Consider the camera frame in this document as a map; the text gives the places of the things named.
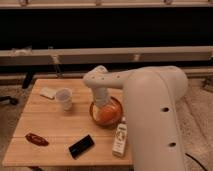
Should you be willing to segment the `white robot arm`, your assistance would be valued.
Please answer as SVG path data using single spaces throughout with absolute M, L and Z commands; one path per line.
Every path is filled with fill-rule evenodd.
M 134 171 L 188 171 L 175 108 L 188 87 L 183 70 L 161 66 L 110 73 L 98 66 L 83 81 L 98 106 L 108 102 L 109 88 L 123 91 Z

